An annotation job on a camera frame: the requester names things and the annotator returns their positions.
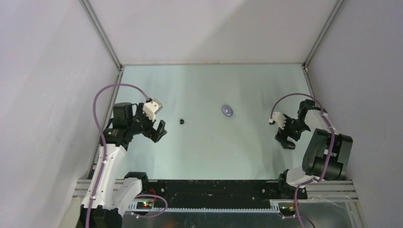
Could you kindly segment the right controller board with leds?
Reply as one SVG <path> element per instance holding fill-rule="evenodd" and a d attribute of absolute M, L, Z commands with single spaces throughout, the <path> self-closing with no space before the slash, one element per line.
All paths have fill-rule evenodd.
<path fill-rule="evenodd" d="M 282 216 L 294 216 L 296 214 L 296 207 L 295 206 L 281 206 L 279 207 L 279 213 Z"/>

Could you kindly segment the left controller board with leds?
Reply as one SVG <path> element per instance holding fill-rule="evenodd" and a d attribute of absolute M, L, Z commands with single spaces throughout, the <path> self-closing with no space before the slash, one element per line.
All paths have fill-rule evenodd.
<path fill-rule="evenodd" d="M 154 204 L 152 202 L 139 201 L 136 204 L 136 210 L 151 210 Z"/>

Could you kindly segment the purple earbud charging case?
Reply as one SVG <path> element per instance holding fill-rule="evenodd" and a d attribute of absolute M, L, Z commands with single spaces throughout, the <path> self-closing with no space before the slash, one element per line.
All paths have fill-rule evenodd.
<path fill-rule="evenodd" d="M 221 111 L 226 117 L 231 117 L 234 114 L 233 109 L 228 105 L 223 105 Z"/>

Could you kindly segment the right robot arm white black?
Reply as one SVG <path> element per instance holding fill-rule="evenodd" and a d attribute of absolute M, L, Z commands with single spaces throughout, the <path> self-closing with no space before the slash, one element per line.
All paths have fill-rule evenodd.
<path fill-rule="evenodd" d="M 290 198 L 297 187 L 311 183 L 340 181 L 345 178 L 353 139 L 340 133 L 330 122 L 325 109 L 313 100 L 306 99 L 299 105 L 297 118 L 273 111 L 270 124 L 276 124 L 278 131 L 275 140 L 283 149 L 293 150 L 303 132 L 311 134 L 310 142 L 302 159 L 302 164 L 286 170 L 277 184 L 277 194 Z"/>

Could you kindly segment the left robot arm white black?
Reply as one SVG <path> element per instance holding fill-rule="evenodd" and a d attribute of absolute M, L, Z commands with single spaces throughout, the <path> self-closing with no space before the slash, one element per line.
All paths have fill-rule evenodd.
<path fill-rule="evenodd" d="M 144 198 L 150 192 L 145 172 L 129 172 L 122 186 L 114 191 L 118 168 L 129 143 L 135 135 L 143 135 L 158 142 L 166 135 L 165 121 L 153 128 L 156 114 L 162 104 L 149 98 L 145 103 L 117 103 L 113 117 L 101 132 L 99 157 L 86 195 L 81 201 L 80 218 L 86 228 L 120 228 L 123 216 L 137 196 Z"/>

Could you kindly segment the controller board with leds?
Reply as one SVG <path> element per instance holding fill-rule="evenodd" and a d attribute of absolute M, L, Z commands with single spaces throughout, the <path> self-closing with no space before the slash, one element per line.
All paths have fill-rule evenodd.
<path fill-rule="evenodd" d="M 154 204 L 152 202 L 139 201 L 136 204 L 136 210 L 151 210 Z"/>
<path fill-rule="evenodd" d="M 296 214 L 296 207 L 295 206 L 281 206 L 279 207 L 279 213 L 282 216 L 294 216 Z"/>

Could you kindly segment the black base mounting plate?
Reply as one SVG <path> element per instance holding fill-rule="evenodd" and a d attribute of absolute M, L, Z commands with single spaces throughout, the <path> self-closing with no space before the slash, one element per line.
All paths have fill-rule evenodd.
<path fill-rule="evenodd" d="M 141 193 L 156 193 L 169 209 L 269 209 L 275 200 L 307 199 L 305 189 L 276 180 L 150 180 Z"/>

